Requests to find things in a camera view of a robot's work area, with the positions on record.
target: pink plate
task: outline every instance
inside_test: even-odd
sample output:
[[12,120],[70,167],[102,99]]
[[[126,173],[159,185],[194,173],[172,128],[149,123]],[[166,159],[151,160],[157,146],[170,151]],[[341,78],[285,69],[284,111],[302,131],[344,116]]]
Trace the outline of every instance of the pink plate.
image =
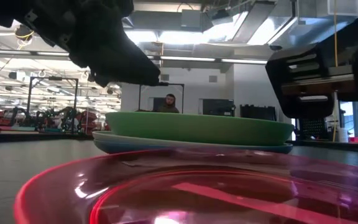
[[242,149],[112,154],[53,167],[18,224],[358,223],[358,167]]

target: gray table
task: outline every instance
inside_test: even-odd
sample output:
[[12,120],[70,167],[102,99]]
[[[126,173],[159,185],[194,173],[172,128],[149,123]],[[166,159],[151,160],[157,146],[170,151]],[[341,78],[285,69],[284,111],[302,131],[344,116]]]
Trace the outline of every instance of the gray table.
[[[32,176],[68,161],[103,154],[92,141],[0,143],[0,224],[14,223],[12,217],[14,198],[20,187]],[[294,147],[291,154],[358,166],[358,152]]]

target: green plate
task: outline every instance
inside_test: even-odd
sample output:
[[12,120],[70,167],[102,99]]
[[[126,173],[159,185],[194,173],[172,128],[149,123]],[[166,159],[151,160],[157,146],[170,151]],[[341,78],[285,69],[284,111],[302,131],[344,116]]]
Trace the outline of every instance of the green plate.
[[174,113],[107,113],[111,131],[121,136],[172,141],[282,146],[292,124],[250,118]]

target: man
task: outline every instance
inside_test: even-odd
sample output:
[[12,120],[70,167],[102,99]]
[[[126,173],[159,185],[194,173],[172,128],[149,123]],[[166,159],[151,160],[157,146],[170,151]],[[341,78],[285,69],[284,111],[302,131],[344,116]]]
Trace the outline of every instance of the man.
[[168,94],[165,97],[165,103],[157,109],[157,112],[179,113],[178,109],[175,107],[175,101],[176,101],[175,95],[173,95],[171,93]]

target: blue plate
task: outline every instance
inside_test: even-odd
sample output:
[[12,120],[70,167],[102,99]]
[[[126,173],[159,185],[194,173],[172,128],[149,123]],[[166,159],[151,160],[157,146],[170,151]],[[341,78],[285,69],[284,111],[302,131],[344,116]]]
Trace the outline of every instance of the blue plate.
[[[154,145],[142,145],[142,144],[109,142],[109,141],[99,141],[99,140],[94,140],[93,142],[96,147],[98,147],[100,150],[108,154],[114,154],[118,152],[141,151],[147,149],[171,149],[171,148],[189,147],[189,146],[185,146],[185,147],[154,146]],[[231,147],[231,148],[288,154],[292,150],[292,145],[285,144],[283,146],[239,146],[239,147]]]

